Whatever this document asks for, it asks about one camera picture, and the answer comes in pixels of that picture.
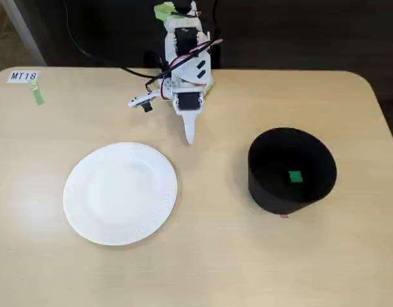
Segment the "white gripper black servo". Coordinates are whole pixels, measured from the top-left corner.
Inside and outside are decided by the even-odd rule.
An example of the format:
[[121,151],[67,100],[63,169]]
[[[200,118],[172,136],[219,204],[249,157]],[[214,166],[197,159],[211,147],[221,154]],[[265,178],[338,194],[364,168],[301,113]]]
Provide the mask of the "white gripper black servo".
[[189,145],[195,139],[195,125],[197,115],[202,112],[204,97],[202,92],[179,92],[173,94],[173,107],[182,116],[184,132]]

